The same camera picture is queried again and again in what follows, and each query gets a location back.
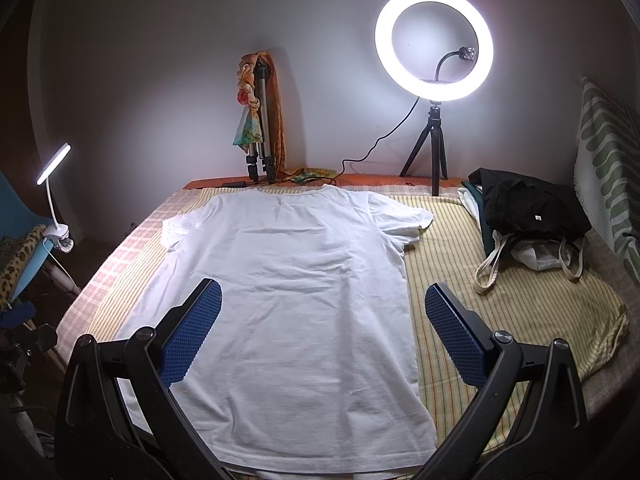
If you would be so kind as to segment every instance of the t-shirt sleeve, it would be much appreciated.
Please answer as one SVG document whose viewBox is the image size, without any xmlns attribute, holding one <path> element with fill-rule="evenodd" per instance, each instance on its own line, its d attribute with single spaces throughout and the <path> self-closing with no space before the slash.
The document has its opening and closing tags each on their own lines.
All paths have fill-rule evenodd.
<svg viewBox="0 0 640 480">
<path fill-rule="evenodd" d="M 185 213 L 184 215 L 177 215 L 162 220 L 160 243 L 167 249 L 170 249 L 189 232 L 198 229 L 212 214 L 217 198 L 217 196 L 213 197 L 204 206 Z"/>
<path fill-rule="evenodd" d="M 409 207 L 379 193 L 369 192 L 369 211 L 380 230 L 402 245 L 418 241 L 420 229 L 433 221 L 433 213 L 420 207 Z"/>
</svg>

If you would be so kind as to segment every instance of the wooden bed frame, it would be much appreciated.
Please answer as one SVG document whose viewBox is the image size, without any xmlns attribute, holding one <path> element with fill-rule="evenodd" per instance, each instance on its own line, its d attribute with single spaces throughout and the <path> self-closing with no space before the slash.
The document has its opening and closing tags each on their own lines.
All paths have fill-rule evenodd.
<svg viewBox="0 0 640 480">
<path fill-rule="evenodd" d="M 206 178 L 193 180 L 184 186 L 184 189 L 201 189 L 203 187 L 219 187 L 226 182 L 251 182 L 248 176 L 235 176 L 225 178 Z M 391 176 L 391 175 L 365 175 L 359 173 L 344 174 L 336 178 L 339 187 L 344 186 L 430 186 L 431 179 L 426 176 Z M 459 187 L 462 179 L 450 178 L 441 180 L 440 187 Z M 326 180 L 309 182 L 305 186 L 322 186 Z M 296 186 L 292 182 L 276 184 L 276 186 Z"/>
</svg>

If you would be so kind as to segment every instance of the blue chair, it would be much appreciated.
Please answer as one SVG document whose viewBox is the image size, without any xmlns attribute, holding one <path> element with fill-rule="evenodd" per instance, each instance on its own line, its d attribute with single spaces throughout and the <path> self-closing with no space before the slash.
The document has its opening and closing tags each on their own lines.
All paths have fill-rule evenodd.
<svg viewBox="0 0 640 480">
<path fill-rule="evenodd" d="M 7 182 L 4 175 L 0 172 L 0 238 L 9 236 L 11 238 L 21 238 L 28 234 L 37 224 L 50 226 L 53 224 L 51 218 L 38 216 L 30 211 L 27 206 L 22 203 L 14 188 Z M 53 242 L 46 238 L 40 240 L 36 246 L 31 259 L 24 267 L 22 275 L 15 287 L 12 300 L 29 285 L 29 282 L 36 275 L 44 260 L 49 256 L 49 251 L 53 247 Z"/>
</svg>

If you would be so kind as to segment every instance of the white wall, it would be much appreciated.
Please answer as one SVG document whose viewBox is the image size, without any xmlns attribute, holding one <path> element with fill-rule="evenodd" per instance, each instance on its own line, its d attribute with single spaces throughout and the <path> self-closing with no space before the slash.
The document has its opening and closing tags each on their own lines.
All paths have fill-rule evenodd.
<svg viewBox="0 0 640 480">
<path fill-rule="evenodd" d="M 47 120 L 44 117 L 44 99 L 42 85 L 40 84 L 40 57 L 42 48 L 42 17 L 46 12 L 49 0 L 35 0 L 31 11 L 31 23 L 29 27 L 29 44 L 27 49 L 27 86 L 29 92 L 29 108 L 31 112 L 31 126 L 33 136 L 40 155 L 40 160 L 47 161 L 59 150 L 63 142 L 56 136 L 50 136 L 47 128 Z M 65 166 L 69 158 L 61 163 L 59 169 L 49 177 L 51 193 L 56 205 L 63 217 L 58 221 L 64 221 L 69 226 L 69 231 L 76 244 L 84 238 L 84 232 L 76 217 L 74 208 L 69 201 L 66 186 L 62 181 Z"/>
<path fill-rule="evenodd" d="M 376 55 L 374 25 L 387 1 L 47 0 L 32 72 L 47 135 L 73 146 L 63 179 L 85 234 L 118 240 L 188 181 L 245 174 L 231 145 L 241 113 L 236 70 L 256 50 L 276 60 L 290 167 L 339 168 L 364 155 L 414 100 Z M 487 166 L 570 182 L 580 76 L 636 98 L 625 9 L 619 0 L 469 1 L 489 25 L 495 60 L 475 93 L 442 107 L 450 174 Z M 414 30 L 404 18 L 396 36 L 407 65 L 430 77 L 437 53 L 468 34 L 460 22 L 447 32 L 442 14 L 424 8 Z M 422 65 L 410 59 L 420 51 Z M 447 63 L 444 78 L 463 75 L 461 61 Z M 398 173 L 428 107 L 348 171 Z M 427 148 L 413 172 L 429 174 Z"/>
</svg>

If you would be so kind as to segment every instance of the tall tripod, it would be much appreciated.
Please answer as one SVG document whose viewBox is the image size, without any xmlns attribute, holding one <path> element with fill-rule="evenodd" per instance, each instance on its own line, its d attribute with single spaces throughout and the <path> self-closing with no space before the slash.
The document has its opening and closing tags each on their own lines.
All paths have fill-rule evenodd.
<svg viewBox="0 0 640 480">
<path fill-rule="evenodd" d="M 262 129 L 262 142 L 252 142 L 249 144 L 249 153 L 246 156 L 249 178 L 258 182 L 258 158 L 262 161 L 262 168 L 267 174 L 267 182 L 272 184 L 276 181 L 276 170 L 274 167 L 273 155 L 271 155 L 271 136 L 269 132 L 269 115 L 267 112 L 267 81 L 271 76 L 269 65 L 263 63 L 260 58 L 255 64 L 255 94 L 260 101 L 258 109 L 260 115 L 260 127 Z"/>
<path fill-rule="evenodd" d="M 414 158 L 418 155 L 424 141 L 427 140 L 427 136 L 431 134 L 431 195 L 438 196 L 440 194 L 440 168 L 442 168 L 442 177 L 447 179 L 447 159 L 444 154 L 444 139 L 442 137 L 442 121 L 440 120 L 440 107 L 441 102 L 430 101 L 431 108 L 429 109 L 429 120 L 425 129 L 418 137 L 418 141 L 415 143 L 414 149 L 406 160 L 406 164 L 400 176 L 405 176 L 409 171 L 411 164 L 414 162 Z"/>
</svg>

